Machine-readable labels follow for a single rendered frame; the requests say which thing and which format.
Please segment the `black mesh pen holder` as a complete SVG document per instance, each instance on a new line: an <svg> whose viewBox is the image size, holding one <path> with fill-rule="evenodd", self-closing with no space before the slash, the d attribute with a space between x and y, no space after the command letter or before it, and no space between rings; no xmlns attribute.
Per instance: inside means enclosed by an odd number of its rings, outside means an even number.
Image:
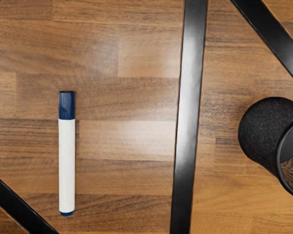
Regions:
<svg viewBox="0 0 293 234"><path fill-rule="evenodd" d="M293 195L293 101L268 97L241 118L238 141L244 154L278 178Z"/></svg>

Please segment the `white marker with blue cap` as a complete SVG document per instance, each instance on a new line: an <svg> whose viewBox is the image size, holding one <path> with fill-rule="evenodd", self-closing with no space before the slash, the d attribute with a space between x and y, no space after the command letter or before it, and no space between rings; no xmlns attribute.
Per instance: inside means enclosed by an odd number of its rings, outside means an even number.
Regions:
<svg viewBox="0 0 293 234"><path fill-rule="evenodd" d="M62 216L71 216L75 211L75 92L59 92L58 113L59 212Z"/></svg>

